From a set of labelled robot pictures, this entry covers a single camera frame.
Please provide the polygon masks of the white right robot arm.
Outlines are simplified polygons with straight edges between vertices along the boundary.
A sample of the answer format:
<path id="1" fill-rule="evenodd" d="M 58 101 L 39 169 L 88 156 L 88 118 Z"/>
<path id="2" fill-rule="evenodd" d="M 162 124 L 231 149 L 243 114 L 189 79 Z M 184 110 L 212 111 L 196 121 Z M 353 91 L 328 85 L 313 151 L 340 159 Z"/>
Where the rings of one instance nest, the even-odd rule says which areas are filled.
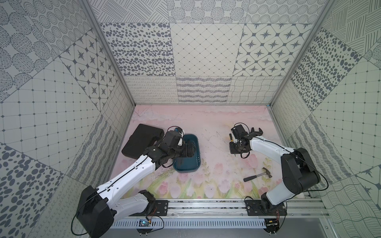
<path id="1" fill-rule="evenodd" d="M 262 130 L 248 133 L 242 125 L 235 126 L 231 129 L 229 149 L 242 159 L 244 154 L 259 152 L 281 166 L 282 182 L 261 196 L 261 207 L 269 212 L 319 184 L 321 178 L 307 150 L 283 147 L 262 135 Z"/>

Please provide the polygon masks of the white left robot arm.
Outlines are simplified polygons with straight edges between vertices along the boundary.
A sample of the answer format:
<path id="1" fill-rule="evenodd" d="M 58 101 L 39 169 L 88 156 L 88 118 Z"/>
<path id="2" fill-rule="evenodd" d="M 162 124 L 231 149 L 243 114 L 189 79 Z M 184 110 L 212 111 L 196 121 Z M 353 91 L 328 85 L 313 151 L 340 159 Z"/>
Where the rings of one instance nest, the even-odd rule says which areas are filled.
<path id="1" fill-rule="evenodd" d="M 147 190 L 122 199 L 122 196 L 143 178 L 160 167 L 166 167 L 168 160 L 200 158 L 198 138 L 194 134 L 184 134 L 176 127 L 147 147 L 142 155 L 123 172 L 108 182 L 93 188 L 85 188 L 79 199 L 74 218 L 79 221 L 91 238 L 103 236 L 114 222 L 131 215 L 155 216 L 160 210 L 156 199 Z"/>

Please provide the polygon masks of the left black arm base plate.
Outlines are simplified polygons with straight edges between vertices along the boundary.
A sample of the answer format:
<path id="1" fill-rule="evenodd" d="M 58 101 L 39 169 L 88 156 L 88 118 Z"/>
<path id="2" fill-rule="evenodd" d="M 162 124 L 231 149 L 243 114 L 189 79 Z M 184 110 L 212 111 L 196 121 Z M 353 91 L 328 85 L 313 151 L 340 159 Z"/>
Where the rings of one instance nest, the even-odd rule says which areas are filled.
<path id="1" fill-rule="evenodd" d="M 155 200 L 154 202 L 151 201 L 143 212 L 135 213 L 131 216 L 167 216 L 168 205 L 168 200 Z"/>

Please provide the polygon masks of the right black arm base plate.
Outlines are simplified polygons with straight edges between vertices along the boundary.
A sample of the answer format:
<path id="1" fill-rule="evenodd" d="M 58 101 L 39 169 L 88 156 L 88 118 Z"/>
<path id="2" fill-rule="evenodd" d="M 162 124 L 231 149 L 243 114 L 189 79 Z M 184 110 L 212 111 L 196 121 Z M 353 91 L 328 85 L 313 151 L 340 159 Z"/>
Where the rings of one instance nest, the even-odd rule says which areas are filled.
<path id="1" fill-rule="evenodd" d="M 272 205 L 263 200 L 248 199 L 244 201 L 248 216 L 286 216 L 287 209 L 284 203 Z"/>

